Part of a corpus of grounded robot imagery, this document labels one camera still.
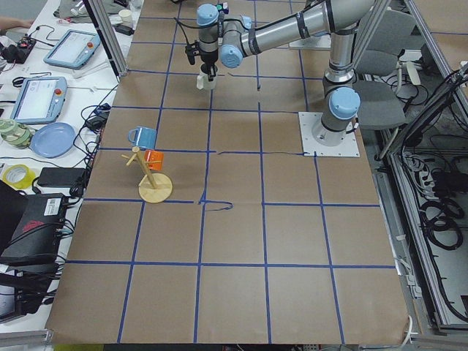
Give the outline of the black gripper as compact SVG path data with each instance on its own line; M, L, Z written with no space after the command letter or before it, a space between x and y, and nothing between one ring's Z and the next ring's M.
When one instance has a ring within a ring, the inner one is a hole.
M208 74L208 80L217 79L218 72L216 62L219 58L219 51L205 52L200 51L200 58L202 60L201 69Z

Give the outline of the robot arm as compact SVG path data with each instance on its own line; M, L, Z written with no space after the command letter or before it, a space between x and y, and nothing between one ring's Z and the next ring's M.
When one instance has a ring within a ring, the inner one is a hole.
M332 102L352 87L356 34L373 5L373 1L312 1L293 15L255 27L248 16L230 15L226 5L202 4L197 8L198 38L186 44L185 54L190 64L200 57L202 80L215 82L217 61L236 68L248 56L330 34L330 57L322 80L327 107L321 124L330 132L342 132L350 118L338 113Z

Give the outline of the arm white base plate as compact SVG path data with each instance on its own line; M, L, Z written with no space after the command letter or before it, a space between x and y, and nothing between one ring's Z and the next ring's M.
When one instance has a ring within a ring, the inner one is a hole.
M305 156L360 156L351 121L349 121L344 131L331 132L322 125L322 113L320 112L299 112L298 118Z
M291 42L289 48L297 50L330 50L331 36L329 34L316 34L306 39L299 39Z

